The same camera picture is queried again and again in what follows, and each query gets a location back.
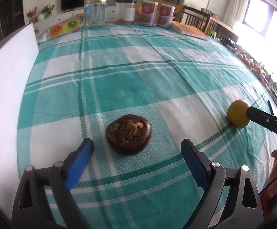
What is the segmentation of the clear glass jar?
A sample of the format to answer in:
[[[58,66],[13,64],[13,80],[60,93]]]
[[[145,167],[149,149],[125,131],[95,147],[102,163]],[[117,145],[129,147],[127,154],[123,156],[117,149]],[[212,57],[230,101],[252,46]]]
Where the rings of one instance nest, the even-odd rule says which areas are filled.
[[[84,0],[84,26],[105,23],[107,0]]]

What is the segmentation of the clear canister black lid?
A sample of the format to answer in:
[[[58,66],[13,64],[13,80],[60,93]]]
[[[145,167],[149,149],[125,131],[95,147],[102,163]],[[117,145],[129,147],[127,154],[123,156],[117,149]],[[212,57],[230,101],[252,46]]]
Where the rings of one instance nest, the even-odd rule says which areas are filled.
[[[136,3],[136,0],[116,0],[116,25],[131,25],[134,23]]]

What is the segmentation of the wooden dining table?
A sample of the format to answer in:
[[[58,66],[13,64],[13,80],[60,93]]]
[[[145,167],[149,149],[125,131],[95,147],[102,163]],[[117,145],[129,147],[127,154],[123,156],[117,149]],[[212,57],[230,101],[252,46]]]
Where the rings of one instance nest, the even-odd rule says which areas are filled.
[[[238,41],[238,36],[235,31],[215,17],[210,17],[208,27],[217,33],[216,38],[218,39],[228,39],[233,43]]]

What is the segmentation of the left red snack tin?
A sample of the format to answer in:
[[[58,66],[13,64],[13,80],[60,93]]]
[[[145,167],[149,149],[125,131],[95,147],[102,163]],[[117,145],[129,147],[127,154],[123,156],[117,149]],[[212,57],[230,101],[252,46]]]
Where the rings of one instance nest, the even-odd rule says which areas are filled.
[[[153,26],[157,13],[157,7],[157,2],[143,0],[139,24],[142,26]]]

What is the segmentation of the red flower vase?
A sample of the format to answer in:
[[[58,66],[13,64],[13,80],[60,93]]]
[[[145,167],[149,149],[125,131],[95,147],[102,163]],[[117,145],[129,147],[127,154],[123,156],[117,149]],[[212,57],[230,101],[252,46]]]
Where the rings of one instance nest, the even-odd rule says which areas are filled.
[[[29,22],[34,23],[36,20],[36,12],[37,12],[37,6],[35,6],[32,10],[29,10],[26,15],[29,19]]]

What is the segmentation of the small potted plant left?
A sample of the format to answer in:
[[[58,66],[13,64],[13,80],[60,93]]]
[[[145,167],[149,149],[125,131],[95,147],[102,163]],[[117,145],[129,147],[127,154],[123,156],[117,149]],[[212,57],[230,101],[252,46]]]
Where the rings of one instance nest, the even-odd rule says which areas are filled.
[[[52,16],[52,11],[54,10],[55,5],[48,4],[41,10],[41,14],[44,15],[45,18]]]

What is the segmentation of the yellow green round fruit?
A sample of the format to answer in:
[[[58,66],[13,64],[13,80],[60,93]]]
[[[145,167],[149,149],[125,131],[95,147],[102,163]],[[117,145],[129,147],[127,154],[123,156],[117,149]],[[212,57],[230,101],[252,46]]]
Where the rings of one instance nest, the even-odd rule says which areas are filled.
[[[242,129],[248,125],[250,120],[246,116],[248,104],[243,100],[235,100],[227,109],[226,118],[234,127]]]

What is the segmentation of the dark brown water chestnut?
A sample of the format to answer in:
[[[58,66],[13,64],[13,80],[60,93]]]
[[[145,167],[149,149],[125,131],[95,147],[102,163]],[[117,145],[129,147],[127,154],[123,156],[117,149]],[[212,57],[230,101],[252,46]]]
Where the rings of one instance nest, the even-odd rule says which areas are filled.
[[[109,146],[121,156],[142,152],[151,139],[151,124],[146,118],[127,114],[110,123],[105,130]]]

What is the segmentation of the wooden chair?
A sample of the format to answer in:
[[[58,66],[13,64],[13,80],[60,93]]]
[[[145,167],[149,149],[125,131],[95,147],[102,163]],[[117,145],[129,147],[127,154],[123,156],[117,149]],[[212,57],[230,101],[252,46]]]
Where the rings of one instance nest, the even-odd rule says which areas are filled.
[[[194,26],[203,33],[206,33],[210,23],[210,16],[200,10],[184,5],[180,23]]]

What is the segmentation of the right red snack tin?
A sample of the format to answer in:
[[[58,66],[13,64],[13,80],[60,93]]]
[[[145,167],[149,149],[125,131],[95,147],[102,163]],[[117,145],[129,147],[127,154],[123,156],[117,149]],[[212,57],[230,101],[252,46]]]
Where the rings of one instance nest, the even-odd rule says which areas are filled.
[[[175,7],[162,4],[160,7],[157,26],[161,28],[170,28]]]

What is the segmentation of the red snack tin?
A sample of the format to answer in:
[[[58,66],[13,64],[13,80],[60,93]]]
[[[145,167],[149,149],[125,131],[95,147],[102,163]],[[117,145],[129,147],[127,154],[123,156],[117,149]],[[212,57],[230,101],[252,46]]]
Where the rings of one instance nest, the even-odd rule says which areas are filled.
[[[139,24],[142,26],[153,26],[157,13],[157,7],[157,2],[143,0]]]
[[[175,7],[162,4],[160,7],[157,26],[161,28],[170,28]]]

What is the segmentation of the white cardboard box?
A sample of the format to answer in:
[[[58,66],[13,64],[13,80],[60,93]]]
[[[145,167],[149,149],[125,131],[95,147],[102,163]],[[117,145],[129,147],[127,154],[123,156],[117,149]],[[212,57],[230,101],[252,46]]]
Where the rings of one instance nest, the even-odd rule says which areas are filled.
[[[39,54],[32,24],[0,42],[0,210],[11,218],[19,186],[17,124],[24,89]]]

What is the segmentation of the dark display shelf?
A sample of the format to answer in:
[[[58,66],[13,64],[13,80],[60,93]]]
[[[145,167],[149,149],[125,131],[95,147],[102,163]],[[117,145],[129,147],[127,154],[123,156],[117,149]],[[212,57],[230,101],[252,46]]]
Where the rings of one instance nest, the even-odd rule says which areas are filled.
[[[2,37],[25,25],[23,0],[2,0],[0,2],[0,28]]]

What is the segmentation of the orange book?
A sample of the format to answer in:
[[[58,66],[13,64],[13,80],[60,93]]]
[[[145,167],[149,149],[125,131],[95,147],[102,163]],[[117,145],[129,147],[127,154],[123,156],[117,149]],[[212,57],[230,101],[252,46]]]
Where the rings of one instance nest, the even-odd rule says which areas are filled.
[[[201,40],[209,40],[211,39],[210,36],[207,36],[205,33],[203,33],[201,30],[199,30],[198,28],[194,27],[194,26],[189,26],[186,24],[182,24],[176,21],[172,21],[170,24],[170,28],[181,34],[181,35],[185,35],[185,36],[189,36],[189,37],[193,37],[193,38],[197,38],[197,39],[201,39]]]

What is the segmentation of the teal plaid tablecloth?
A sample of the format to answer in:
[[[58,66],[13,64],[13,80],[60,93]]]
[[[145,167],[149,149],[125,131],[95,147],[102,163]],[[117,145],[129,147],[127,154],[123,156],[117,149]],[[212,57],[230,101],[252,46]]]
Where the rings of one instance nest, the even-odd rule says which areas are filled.
[[[107,24],[39,44],[17,129],[19,172],[46,168],[77,149],[95,150],[71,193],[93,228],[181,228],[203,194],[180,153],[183,139],[226,168],[247,165],[263,189],[277,135],[256,123],[229,124],[241,99],[274,114],[247,66],[214,40],[159,27]],[[121,156],[105,130],[134,114],[151,124],[146,148]]]

